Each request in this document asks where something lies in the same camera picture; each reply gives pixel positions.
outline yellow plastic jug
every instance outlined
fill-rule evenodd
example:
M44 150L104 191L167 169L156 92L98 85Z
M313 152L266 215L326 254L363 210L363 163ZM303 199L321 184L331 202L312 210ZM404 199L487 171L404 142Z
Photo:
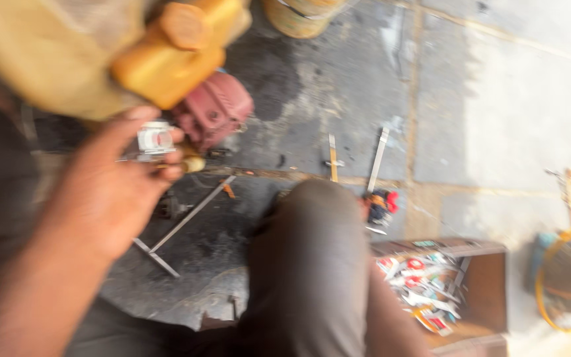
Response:
M224 64L224 48L250 26L248 6L247 0L166 4L142 40L114 60L114 78L161 109L174 107Z
M143 102L107 69L144 32L142 0L0 0L0 77L39 109L104 120Z

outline debris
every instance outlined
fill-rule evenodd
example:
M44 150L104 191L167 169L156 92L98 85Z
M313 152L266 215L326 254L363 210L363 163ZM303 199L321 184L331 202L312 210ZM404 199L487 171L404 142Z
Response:
M383 227L389 227L389 224L392 222L390 212L395 213L398 210L398 206L395 205L395 197L397 197L397 193L391 191L376 190L372 192L369 196L370 206L367 221Z
M396 291L402 309L411 313L427 330L448 336L461 318L458 304L465 302L460 280L470 257L450 258L435 252L423 256L384 257L376 260L385 281Z
M228 194L228 197L230 197L230 198L232 198L232 199L235 198L235 193L233 192L233 189L230 188L230 185L229 185L229 184L224 183L224 187L222 188L222 191L226 192L226 193Z
M230 149L213 149L209 150L208 156L210 158L220 158L220 157L231 157L233 156L233 151Z
M332 163L329 162L329 161L326 161L326 162L325 162L325 165L332 167ZM334 165L336 165L337 167L345 167L345 161L343 161L343 160L337 160L337 161L334 162Z
M180 203L171 189L167 190L158 200L154 208L154 215L162 219L178 220L179 216L185 214L193 205Z

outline knee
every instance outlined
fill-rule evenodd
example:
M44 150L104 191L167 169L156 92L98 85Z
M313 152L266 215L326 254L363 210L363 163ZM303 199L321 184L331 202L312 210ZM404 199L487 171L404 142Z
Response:
M360 220L360 205L354 193L328 180L299 183L290 193L288 201L314 215Z

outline finger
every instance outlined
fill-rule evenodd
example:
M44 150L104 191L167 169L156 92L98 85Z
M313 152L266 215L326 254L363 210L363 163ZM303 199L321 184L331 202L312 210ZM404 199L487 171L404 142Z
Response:
M175 182L180 177L182 177L182 173L182 168L180 166L169 166L160 170L157 176L161 180Z
M129 170L130 172L134 172L135 174L137 174L138 176L141 177L151 177L153 175L156 175L158 172L158 169L155 167L155 165L153 163L139 163L136 161L124 161L122 163L119 163L125 167L127 167L127 170Z
M173 142L182 142L184 140L184 131L180 128L173 128L170 134Z
M182 162L182 150L175 150L174 152L167 152L164 154L163 162L167 165L177 165Z
M99 155L118 159L136 137L142 124L159 116L160 110L150 106L134 107L119 114L96 134L93 140L95 150Z
M179 166L170 166L158 171L154 176L153 181L156 188L159 190L159 194L168 190L175 181L182 177L182 174L184 173Z

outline metal strip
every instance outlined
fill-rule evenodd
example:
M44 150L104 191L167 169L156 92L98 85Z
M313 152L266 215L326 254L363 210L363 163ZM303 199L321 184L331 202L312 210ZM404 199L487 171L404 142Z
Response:
M383 133L380 134L380 141L378 142L378 150L376 151L376 158L374 159L374 167L371 169L371 176L369 176L369 185L367 185L367 193L374 192L376 179L378 177L378 170L380 169L380 162L383 160L383 152L387 145L387 137L389 136L389 128L383 128Z
M147 254L151 259L153 259L154 262L156 262L164 270L169 272L169 274L173 275L173 278L176 278L176 279L179 278L178 272L175 271L173 268L171 268L171 266L169 264L167 264L167 262L165 262L160 256L158 256L155 253L152 253L151 249L149 249L149 247L147 247L147 245L143 241L141 241L139 238L134 238L133 243L135 243L136 247L140 248L140 250L145 252L145 254Z
M459 272L457 273L453 284L448 286L447 292L449 294L453 294L453 292L455 292L455 288L462 285L462 280L464 280L464 275L466 274L466 270L468 269L469 264L471 264L471 257L465 257L462 260L462 264L459 266Z
M338 173L336 168L336 142L334 141L334 135L328 134L328 139L330 178L332 182L338 182Z

